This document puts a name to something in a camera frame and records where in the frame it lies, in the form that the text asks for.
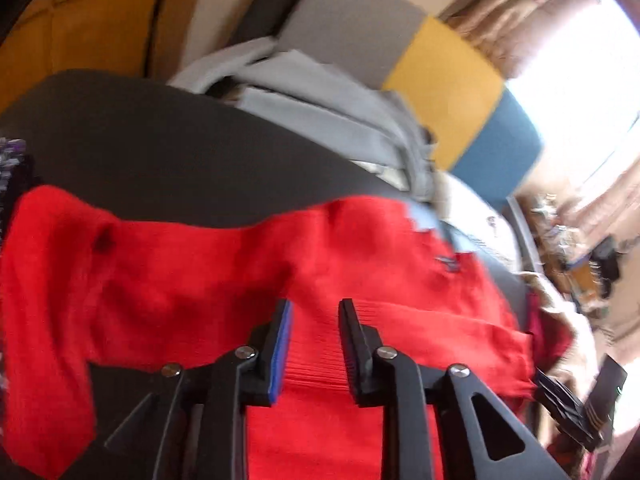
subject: red fabric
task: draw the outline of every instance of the red fabric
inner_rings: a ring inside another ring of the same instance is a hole
[[[282,395],[248,413],[252,478],[377,479],[382,411],[347,390],[337,305],[420,364],[468,363],[507,399],[530,394],[529,335],[476,259],[414,232],[402,203],[350,198],[216,230],[125,222],[53,187],[25,195],[2,252],[9,391],[4,446],[59,476],[92,439],[86,362],[212,362],[294,302]]]
[[[540,297],[533,290],[527,295],[527,306],[533,364],[548,372],[574,342],[574,334],[565,323],[541,309]]]

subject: metal bolt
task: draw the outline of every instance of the metal bolt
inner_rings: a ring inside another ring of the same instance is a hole
[[[236,357],[238,359],[251,359],[257,354],[251,346],[241,346],[236,348]]]
[[[383,359],[394,359],[398,356],[398,350],[392,346],[381,346],[376,350],[376,354]]]
[[[471,370],[466,365],[453,365],[449,368],[451,375],[455,375],[456,377],[469,377]]]
[[[180,375],[181,372],[182,367],[178,363],[167,363],[160,370],[163,377],[175,377]]]

